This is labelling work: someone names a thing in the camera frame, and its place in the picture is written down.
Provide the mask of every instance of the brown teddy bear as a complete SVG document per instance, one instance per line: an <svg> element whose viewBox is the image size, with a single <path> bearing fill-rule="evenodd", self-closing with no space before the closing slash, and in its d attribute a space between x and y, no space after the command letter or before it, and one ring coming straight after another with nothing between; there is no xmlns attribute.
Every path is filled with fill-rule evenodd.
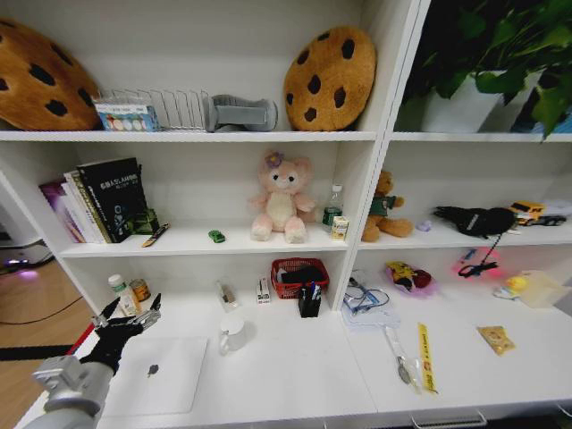
<svg viewBox="0 0 572 429"><path fill-rule="evenodd" d="M390 172L382 172L375 187L374 201L369 209L366 227L362 234L363 241L378 241L381 231L395 237L407 237L413 231L413 223L407 219L389 219L388 210L405 204L403 197L388 196L393 189Z"/></svg>

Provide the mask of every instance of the red basket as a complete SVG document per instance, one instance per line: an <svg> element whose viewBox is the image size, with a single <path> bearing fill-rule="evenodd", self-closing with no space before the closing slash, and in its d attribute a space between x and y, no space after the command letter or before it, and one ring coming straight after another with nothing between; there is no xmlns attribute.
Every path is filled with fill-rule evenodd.
<svg viewBox="0 0 572 429"><path fill-rule="evenodd" d="M272 262L272 271L271 271L271 278L272 278L272 285L274 286L274 290L278 296L282 299L293 299L298 297L299 289L304 286L304 283L280 283L276 279L276 274L278 270L281 268L284 269L286 272L296 271L303 266L313 265L317 267L318 270L322 273L325 280L321 282L315 282L315 284L319 285L323 290L328 289L328 284L330 284L330 277L328 277L328 272L325 271L325 266L322 264L322 261L319 259L313 259L310 257L291 257L290 259L277 259Z"/></svg>

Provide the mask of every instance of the yellow toy truck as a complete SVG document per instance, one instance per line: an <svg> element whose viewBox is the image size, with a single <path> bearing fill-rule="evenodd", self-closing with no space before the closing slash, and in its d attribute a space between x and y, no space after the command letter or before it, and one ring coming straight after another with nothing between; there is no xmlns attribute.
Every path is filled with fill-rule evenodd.
<svg viewBox="0 0 572 429"><path fill-rule="evenodd" d="M546 205L543 203L517 201L509 209L517 214L518 224L522 226L558 226L567 220L562 214L545 214Z"/></svg>

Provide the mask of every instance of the drawer handle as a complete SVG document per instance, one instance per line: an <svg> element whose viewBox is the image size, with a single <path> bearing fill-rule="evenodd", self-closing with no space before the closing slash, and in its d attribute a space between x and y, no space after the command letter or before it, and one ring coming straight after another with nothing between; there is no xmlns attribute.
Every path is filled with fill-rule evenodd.
<svg viewBox="0 0 572 429"><path fill-rule="evenodd" d="M562 411L562 413L564 413L564 416L568 417L568 418L572 418L572 414L570 414L569 411L566 411L561 405L556 404L558 408L560 408L560 411Z"/></svg>
<svg viewBox="0 0 572 429"><path fill-rule="evenodd" d="M461 429L466 427L483 427L486 426L486 418L477 411L478 417L468 417L457 422L441 422L441 423L418 423L415 418L411 416L411 423L415 429Z"/></svg>

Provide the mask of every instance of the green toy car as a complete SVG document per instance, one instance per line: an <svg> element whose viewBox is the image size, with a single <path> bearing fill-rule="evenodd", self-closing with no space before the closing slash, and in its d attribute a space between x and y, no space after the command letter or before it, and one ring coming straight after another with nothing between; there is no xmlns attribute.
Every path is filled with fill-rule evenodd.
<svg viewBox="0 0 572 429"><path fill-rule="evenodd" d="M208 232L208 236L213 239L213 241L215 243L222 243L223 241L226 241L226 238L223 236L223 234L218 231L218 230L211 230Z"/></svg>

